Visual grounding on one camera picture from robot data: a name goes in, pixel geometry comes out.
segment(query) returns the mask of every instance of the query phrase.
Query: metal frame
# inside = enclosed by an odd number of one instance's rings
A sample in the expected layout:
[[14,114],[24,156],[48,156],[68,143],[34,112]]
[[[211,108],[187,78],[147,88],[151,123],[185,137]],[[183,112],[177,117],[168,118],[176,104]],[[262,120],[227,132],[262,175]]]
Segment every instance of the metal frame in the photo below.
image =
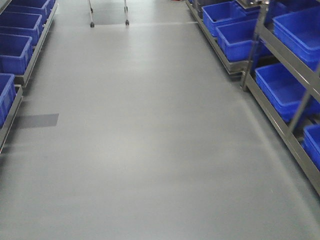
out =
[[227,57],[225,56],[222,49],[219,47],[217,38],[213,37],[207,27],[205,26],[202,19],[198,16],[197,11],[193,8],[192,4],[189,2],[189,0],[185,1],[186,5],[189,7],[192,16],[194,19],[198,22],[203,34],[206,36],[207,40],[209,41],[210,45],[212,46],[213,50],[215,51],[216,55],[221,60],[224,68],[228,72],[229,75],[236,75],[241,73],[244,69],[246,69],[248,65],[247,60],[243,61],[236,61],[236,62],[230,62],[228,61]]
[[6,7],[11,3],[12,0],[0,0],[0,14],[6,9]]
[[8,134],[11,130],[12,124],[16,118],[18,109],[20,107],[20,104],[22,102],[22,86],[21,85],[15,85],[15,91],[16,91],[16,96],[13,100],[12,106],[10,108],[10,111],[5,119],[5,122],[2,126],[2,128],[0,129],[0,153],[2,152],[2,149],[6,143]]
[[32,57],[31,57],[30,62],[24,72],[24,75],[16,75],[15,76],[14,83],[22,85],[23,88],[25,88],[29,82],[32,71],[34,70],[34,67],[36,65],[39,53],[40,53],[41,48],[46,40],[46,36],[49,32],[49,28],[53,22],[54,17],[55,17],[55,13],[57,11],[58,5],[59,5],[58,1],[55,1],[55,4],[51,10],[51,13],[50,13],[45,25],[44,25],[43,32],[39,38],[39,41],[38,41],[34,51],[33,51]]
[[236,0],[244,9],[251,9],[259,6],[261,0]]
[[[289,148],[290,152],[304,171],[305,175],[310,180],[314,189],[320,195],[320,171],[314,165],[310,157],[307,155],[303,147],[294,135],[294,130],[297,126],[301,115],[307,106],[311,96],[320,102],[320,64],[313,72],[307,67],[289,48],[287,48],[267,27],[265,27],[265,19],[272,11],[269,9],[270,1],[263,0],[257,25],[253,36],[253,46],[251,49],[249,61],[245,72],[241,78],[241,86],[244,90],[250,90],[254,98],[259,103],[262,110],[265,112],[274,128],[279,133],[284,143]],[[300,106],[297,109],[293,119],[289,124],[286,124],[280,117],[276,109],[272,106],[263,91],[257,85],[254,75],[254,70],[259,60],[259,53],[263,43],[272,52],[272,54],[296,77],[296,79],[306,88],[305,94],[301,100]]]
[[[90,14],[90,20],[91,20],[90,27],[94,28],[95,27],[94,18],[93,18],[94,9],[92,8],[91,0],[87,0],[87,1],[88,1],[89,14]],[[127,0],[124,0],[124,13],[125,13],[125,25],[128,26],[130,23],[129,23],[129,17],[128,17]]]

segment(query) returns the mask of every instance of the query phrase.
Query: cart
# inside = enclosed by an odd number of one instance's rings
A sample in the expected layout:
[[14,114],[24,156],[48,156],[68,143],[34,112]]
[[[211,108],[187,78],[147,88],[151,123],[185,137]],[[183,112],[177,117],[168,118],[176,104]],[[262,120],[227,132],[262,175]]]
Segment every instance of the cart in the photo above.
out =
[[[94,13],[94,9],[92,8],[90,0],[88,0],[88,4],[89,4],[90,19],[91,19],[90,27],[94,28],[95,23],[94,23],[94,19],[92,16],[92,14]],[[125,25],[129,25],[127,0],[124,0],[124,13],[125,13]]]

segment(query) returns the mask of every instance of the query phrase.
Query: blue bin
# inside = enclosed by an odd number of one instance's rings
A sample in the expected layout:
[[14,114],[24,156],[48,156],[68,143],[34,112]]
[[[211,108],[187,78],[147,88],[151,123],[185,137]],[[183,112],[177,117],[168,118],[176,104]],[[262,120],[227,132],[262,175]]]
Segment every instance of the blue bin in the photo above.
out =
[[55,2],[56,2],[56,0],[50,0],[50,2],[49,2],[50,9],[54,8]]
[[16,97],[14,79],[14,74],[0,73],[0,127],[4,125]]
[[0,72],[23,75],[32,57],[32,38],[0,34]]
[[245,20],[256,19],[259,9],[244,10],[236,1],[204,6],[203,23],[211,35],[217,36],[217,27]]
[[[285,122],[289,122],[301,103],[306,89],[281,64],[276,63],[255,70],[256,83]],[[320,104],[313,97],[302,116],[320,113]]]
[[317,0],[277,0],[270,2],[270,9],[272,9],[271,16],[267,19],[267,22],[270,22],[270,19],[281,16],[284,14],[298,12],[301,10],[318,7],[320,2]]
[[[257,20],[241,21],[217,27],[218,45],[230,62],[247,60],[253,46]],[[261,56],[271,55],[263,46]]]
[[12,0],[5,11],[25,14],[42,15],[45,24],[51,12],[51,0]]
[[320,170],[320,125],[310,125],[304,128],[303,148]]
[[277,16],[273,22],[274,35],[315,70],[320,60],[320,7]]
[[32,45],[38,43],[43,30],[42,16],[19,12],[0,14],[0,34],[22,35],[32,37]]

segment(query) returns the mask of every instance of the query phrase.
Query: epoxy floor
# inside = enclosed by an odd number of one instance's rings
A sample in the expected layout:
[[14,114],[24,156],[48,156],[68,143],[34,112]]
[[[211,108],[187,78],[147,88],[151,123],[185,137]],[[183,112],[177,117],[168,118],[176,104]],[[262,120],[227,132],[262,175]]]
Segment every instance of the epoxy floor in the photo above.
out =
[[320,199],[184,2],[62,0],[1,154],[1,240],[318,240]]

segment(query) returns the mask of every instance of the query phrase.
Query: metal leg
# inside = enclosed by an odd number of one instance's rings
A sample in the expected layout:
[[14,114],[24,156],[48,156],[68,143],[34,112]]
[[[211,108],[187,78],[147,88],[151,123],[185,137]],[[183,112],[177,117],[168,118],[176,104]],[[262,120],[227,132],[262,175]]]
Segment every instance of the metal leg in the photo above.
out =
[[94,12],[93,8],[91,7],[91,2],[90,0],[88,0],[88,5],[89,5],[89,13],[90,13],[90,19],[91,19],[91,23],[90,23],[90,27],[94,28],[95,27],[95,23],[94,23],[94,19],[92,16],[92,13]]
[[241,86],[244,91],[247,90],[247,85],[246,85],[247,76],[255,70],[259,60],[260,52],[263,46],[263,44],[260,41],[260,32],[261,32],[261,29],[264,27],[266,18],[268,17],[268,14],[269,14],[269,3],[270,3],[269,0],[262,1],[258,21],[256,23],[255,30],[254,30],[253,44],[252,44],[252,48],[251,48],[249,59],[248,59],[249,62],[241,77]]
[[124,0],[125,25],[129,25],[127,0]]
[[288,133],[287,134],[292,133],[295,130],[295,128],[298,124],[298,121],[300,120],[306,106],[309,103],[310,97],[311,97],[310,92],[306,91],[296,113],[294,114],[293,119],[291,120],[291,122],[288,126]]

